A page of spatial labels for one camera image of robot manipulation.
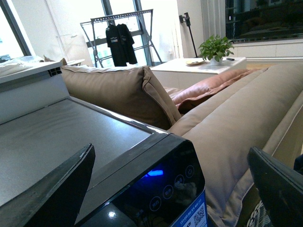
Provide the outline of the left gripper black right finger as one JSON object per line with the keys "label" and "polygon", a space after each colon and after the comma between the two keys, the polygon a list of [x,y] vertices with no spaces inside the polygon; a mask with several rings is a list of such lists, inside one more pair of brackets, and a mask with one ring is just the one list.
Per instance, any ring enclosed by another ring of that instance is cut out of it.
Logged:
{"label": "left gripper black right finger", "polygon": [[275,227],[303,225],[303,175],[257,147],[247,161],[269,219]]}

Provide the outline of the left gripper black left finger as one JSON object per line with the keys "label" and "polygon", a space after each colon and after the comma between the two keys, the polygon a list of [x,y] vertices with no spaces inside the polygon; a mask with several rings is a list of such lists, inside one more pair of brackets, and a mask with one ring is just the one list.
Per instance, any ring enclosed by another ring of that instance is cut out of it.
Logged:
{"label": "left gripper black left finger", "polygon": [[0,207],[2,227],[72,227],[80,212],[95,162],[84,146],[45,177]]}

